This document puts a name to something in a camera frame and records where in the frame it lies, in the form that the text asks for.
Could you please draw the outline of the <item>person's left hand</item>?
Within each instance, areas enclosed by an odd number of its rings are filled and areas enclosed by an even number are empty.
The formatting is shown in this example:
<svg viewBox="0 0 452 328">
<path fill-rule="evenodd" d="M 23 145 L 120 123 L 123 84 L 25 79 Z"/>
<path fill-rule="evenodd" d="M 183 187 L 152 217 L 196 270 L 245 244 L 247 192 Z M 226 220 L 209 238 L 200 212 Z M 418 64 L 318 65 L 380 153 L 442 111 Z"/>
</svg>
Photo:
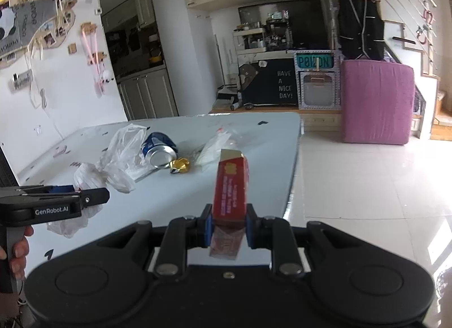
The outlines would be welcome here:
<svg viewBox="0 0 452 328">
<path fill-rule="evenodd" d="M 25 276 L 27 237 L 33 233 L 30 225 L 1 227 L 1 321 L 18 315 L 18 282 Z"/>
</svg>

